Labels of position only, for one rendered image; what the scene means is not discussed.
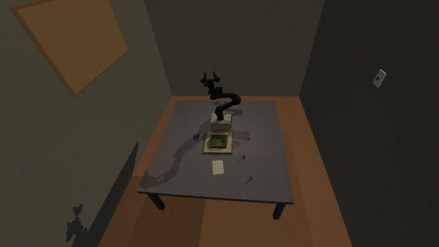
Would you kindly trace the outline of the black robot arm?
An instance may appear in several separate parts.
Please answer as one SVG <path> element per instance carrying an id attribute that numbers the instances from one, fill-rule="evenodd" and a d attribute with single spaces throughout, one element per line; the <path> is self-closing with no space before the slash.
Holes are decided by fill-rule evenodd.
<path id="1" fill-rule="evenodd" d="M 213 86 L 213 82 L 205 82 L 204 86 Z M 211 94 L 210 98 L 212 100 L 218 99 L 218 98 L 231 98 L 232 101 L 223 105 L 223 106 L 218 106 L 215 109 L 215 114 L 217 115 L 217 120 L 224 120 L 224 116 L 223 116 L 223 110 L 226 110 L 227 108 L 233 106 L 233 105 L 238 105 L 241 103 L 241 97 L 234 94 L 234 93 L 222 93 L 222 86 L 220 87 L 214 87 L 214 88 L 209 88 L 209 92 L 208 94 Z"/>

